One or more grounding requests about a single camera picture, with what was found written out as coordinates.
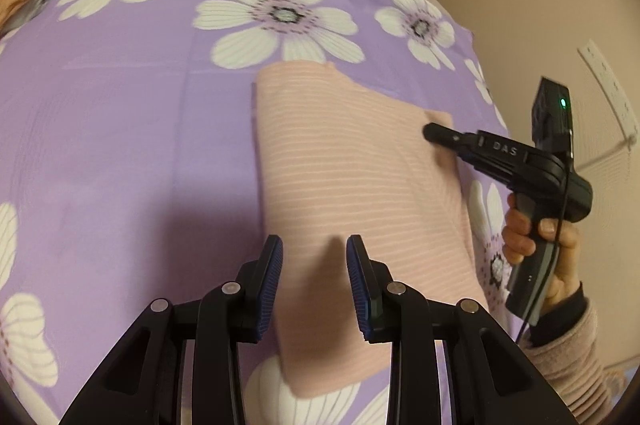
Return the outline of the right forearm pink sleeve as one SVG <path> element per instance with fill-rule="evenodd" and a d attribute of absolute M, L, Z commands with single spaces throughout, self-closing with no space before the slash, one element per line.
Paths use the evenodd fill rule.
<path fill-rule="evenodd" d="M 622 371 L 606 371 L 597 350 L 598 316 L 581 289 L 534 327 L 521 348 L 581 424 L 600 424 L 626 388 Z"/>

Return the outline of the right hand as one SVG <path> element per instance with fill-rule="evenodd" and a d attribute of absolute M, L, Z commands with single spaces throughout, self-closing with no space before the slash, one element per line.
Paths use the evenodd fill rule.
<path fill-rule="evenodd" d="M 532 222 L 516 208 L 516 197 L 508 197 L 509 210 L 506 212 L 506 225 L 502 230 L 503 255 L 512 267 L 519 265 L 526 257 L 533 255 L 536 249 L 529 234 Z M 560 250 L 551 281 L 544 295 L 541 314 L 560 307 L 570 296 L 578 292 L 582 282 L 579 278 L 578 263 L 582 251 L 582 236 L 578 228 L 568 221 L 562 222 L 559 234 Z"/>

